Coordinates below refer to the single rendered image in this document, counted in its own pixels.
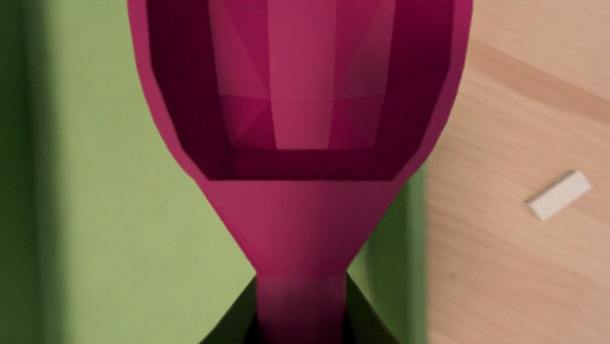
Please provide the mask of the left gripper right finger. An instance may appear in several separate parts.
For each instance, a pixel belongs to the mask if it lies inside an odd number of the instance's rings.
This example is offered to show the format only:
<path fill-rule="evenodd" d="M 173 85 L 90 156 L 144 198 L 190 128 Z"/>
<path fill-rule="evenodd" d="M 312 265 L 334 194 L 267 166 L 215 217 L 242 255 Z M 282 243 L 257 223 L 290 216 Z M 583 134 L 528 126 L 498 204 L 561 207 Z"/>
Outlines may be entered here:
<path fill-rule="evenodd" d="M 402 344 L 346 271 L 345 344 Z"/>

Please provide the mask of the magenta plastic scoop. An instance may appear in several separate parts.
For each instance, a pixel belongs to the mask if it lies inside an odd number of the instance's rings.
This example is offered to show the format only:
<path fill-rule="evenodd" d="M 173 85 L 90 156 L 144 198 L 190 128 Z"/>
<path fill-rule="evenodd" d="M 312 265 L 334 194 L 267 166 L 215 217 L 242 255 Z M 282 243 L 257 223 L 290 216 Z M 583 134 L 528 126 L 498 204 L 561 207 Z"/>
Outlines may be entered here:
<path fill-rule="evenodd" d="M 345 344 L 346 271 L 427 160 L 474 0 L 127 0 L 152 120 L 256 271 L 257 344 Z"/>

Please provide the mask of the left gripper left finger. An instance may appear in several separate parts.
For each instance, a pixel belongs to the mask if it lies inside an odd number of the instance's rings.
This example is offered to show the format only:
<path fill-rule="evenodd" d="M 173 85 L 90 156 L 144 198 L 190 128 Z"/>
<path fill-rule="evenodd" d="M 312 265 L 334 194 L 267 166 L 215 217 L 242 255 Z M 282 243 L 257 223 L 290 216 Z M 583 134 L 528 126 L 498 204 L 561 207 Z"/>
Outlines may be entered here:
<path fill-rule="evenodd" d="M 257 344 L 256 274 L 198 344 Z"/>

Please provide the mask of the green rectangular tray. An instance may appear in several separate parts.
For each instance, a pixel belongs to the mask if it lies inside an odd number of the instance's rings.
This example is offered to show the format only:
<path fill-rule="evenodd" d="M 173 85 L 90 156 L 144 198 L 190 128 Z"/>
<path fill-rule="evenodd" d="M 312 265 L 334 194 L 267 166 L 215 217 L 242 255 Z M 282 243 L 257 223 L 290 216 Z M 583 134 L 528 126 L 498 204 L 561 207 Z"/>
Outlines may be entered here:
<path fill-rule="evenodd" d="M 347 272 L 435 344 L 430 155 Z M 152 120 L 126 0 L 0 0 L 0 344 L 198 344 L 255 274 Z"/>

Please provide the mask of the small white rectangular block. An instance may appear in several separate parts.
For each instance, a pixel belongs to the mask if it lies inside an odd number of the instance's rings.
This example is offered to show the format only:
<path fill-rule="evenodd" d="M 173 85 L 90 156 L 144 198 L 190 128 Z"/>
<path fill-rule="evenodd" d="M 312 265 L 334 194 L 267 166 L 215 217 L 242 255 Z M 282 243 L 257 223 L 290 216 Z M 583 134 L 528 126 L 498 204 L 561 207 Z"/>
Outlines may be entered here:
<path fill-rule="evenodd" d="M 583 171 L 572 171 L 527 205 L 539 220 L 548 221 L 593 188 Z"/>

